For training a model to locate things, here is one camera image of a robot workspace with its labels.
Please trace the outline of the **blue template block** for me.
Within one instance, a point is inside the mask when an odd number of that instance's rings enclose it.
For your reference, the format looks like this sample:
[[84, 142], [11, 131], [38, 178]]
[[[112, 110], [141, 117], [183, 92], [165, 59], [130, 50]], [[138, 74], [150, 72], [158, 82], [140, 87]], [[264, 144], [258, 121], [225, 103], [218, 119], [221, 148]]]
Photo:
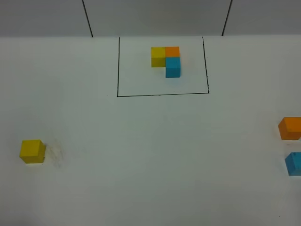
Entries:
[[180, 57], [166, 57], [166, 78], [180, 78], [181, 60]]

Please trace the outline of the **yellow template block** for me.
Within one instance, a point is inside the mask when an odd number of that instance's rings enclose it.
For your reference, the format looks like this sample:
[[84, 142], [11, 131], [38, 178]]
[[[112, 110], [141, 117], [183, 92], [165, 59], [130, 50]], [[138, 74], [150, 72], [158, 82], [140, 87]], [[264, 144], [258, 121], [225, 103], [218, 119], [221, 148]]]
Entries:
[[166, 66], [166, 50], [165, 47], [151, 47], [151, 66]]

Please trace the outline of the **orange template block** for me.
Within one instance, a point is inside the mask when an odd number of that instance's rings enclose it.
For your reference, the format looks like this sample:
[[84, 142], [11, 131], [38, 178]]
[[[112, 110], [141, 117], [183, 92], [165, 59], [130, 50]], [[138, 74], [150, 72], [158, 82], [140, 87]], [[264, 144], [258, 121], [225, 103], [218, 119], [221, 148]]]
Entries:
[[166, 57], [180, 57], [179, 47], [165, 47]]

